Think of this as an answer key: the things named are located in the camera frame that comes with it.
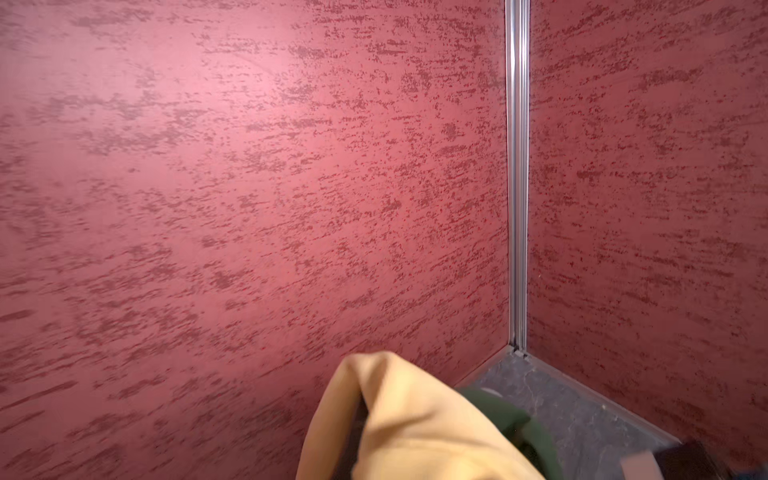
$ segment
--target green object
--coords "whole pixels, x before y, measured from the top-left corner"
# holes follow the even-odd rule
[[[539,422],[504,399],[480,389],[458,389],[547,480],[563,480],[557,450]]]

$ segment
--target yellow jacket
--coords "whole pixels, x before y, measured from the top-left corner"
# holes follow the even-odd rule
[[[365,399],[355,480],[543,480],[471,403],[391,352],[345,358],[304,440],[296,480],[330,480]]]

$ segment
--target vertical metal rail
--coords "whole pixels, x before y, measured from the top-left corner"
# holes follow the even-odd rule
[[[530,0],[507,0],[507,153],[510,343],[528,349],[528,39]]]

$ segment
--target pink wall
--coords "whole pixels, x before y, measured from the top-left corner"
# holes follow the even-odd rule
[[[289,478],[507,339],[503,2],[0,10],[0,477]]]
[[[530,347],[768,459],[768,4],[532,2]]]

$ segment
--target yellow fabric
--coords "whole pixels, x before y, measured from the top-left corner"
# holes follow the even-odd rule
[[[328,480],[360,395],[369,415],[355,480],[543,480],[464,397],[391,352],[352,355],[310,423],[296,480]]]

